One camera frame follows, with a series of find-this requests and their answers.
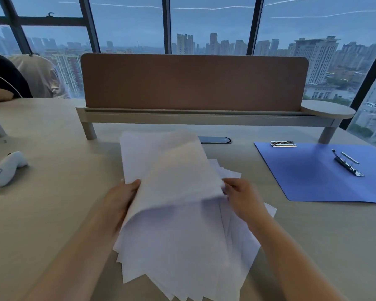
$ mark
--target metal binder clip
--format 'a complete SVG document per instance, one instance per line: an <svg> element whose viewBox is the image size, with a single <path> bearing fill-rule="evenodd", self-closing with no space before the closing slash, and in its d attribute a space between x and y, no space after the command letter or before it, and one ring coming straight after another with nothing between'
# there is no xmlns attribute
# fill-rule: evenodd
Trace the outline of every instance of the metal binder clip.
<svg viewBox="0 0 376 301"><path fill-rule="evenodd" d="M357 162L355 159L353 159L352 157L348 156L347 154L345 154L344 152L341 152L341 155L338 156L336 154L336 150L332 150L333 151L333 154L336 156L334 159L340 164L342 165L344 168L346 168L348 171L350 171L353 175L355 176L358 176L358 177L365 177L361 172L359 172L358 170L356 170L352 165L354 163L356 164L359 164L359 162Z"/></svg>
<svg viewBox="0 0 376 301"><path fill-rule="evenodd" d="M272 140L270 142L272 147L296 147L297 145L293 141L289 140Z"/></svg>

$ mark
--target desk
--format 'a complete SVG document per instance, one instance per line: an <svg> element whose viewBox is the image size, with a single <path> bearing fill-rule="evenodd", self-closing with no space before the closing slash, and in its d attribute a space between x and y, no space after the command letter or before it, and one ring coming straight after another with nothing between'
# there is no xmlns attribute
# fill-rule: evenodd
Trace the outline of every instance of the desk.
<svg viewBox="0 0 376 301"><path fill-rule="evenodd" d="M22 151L30 167L0 189L0 301L19 298L77 231L89 211L123 176L119 136L124 130L186 129L227 136L229 145L204 145L208 158L241 172L277 208L275 219L352 301L376 300L376 204L290 202L253 141L317 142L322 128L95 124L87 141L73 99L16 99L0 103L0 160ZM365 144L339 129L331 143ZM92 300L165 301L146 277L123 285L110 255ZM241 289L242 301L283 300L262 250Z"/></svg>

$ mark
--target blue folder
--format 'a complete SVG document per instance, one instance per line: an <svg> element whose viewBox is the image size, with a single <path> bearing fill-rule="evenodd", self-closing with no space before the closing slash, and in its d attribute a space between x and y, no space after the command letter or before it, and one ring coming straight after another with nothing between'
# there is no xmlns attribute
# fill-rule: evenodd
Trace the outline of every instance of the blue folder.
<svg viewBox="0 0 376 301"><path fill-rule="evenodd" d="M297 143L275 148L254 143L290 201L376 203L376 148L363 145ZM356 177L334 160L344 152L360 162Z"/></svg>

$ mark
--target white controller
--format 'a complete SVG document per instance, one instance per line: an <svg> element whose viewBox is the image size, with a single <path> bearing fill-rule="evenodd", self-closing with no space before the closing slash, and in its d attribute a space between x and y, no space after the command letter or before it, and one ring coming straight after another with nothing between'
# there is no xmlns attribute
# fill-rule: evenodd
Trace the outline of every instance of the white controller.
<svg viewBox="0 0 376 301"><path fill-rule="evenodd" d="M7 185L13 178L17 168L28 165L28 161L20 151L10 153L0 162L0 187Z"/></svg>

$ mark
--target cloudy sky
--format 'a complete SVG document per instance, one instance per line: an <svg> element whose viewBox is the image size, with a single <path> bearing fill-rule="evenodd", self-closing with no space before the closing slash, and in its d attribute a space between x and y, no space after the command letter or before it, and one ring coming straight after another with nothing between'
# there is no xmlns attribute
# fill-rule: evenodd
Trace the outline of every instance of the cloudy sky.
<svg viewBox="0 0 376 301"><path fill-rule="evenodd" d="M163 47L161 0L90 0L99 41L115 46ZM19 15L80 17L78 0L13 0ZM211 32L218 41L248 42L255 0L171 0L172 41L194 36L203 47ZM84 28L26 26L28 37L86 43ZM336 36L341 45L376 43L376 0L265 0L258 40L280 39L279 48L298 38Z"/></svg>

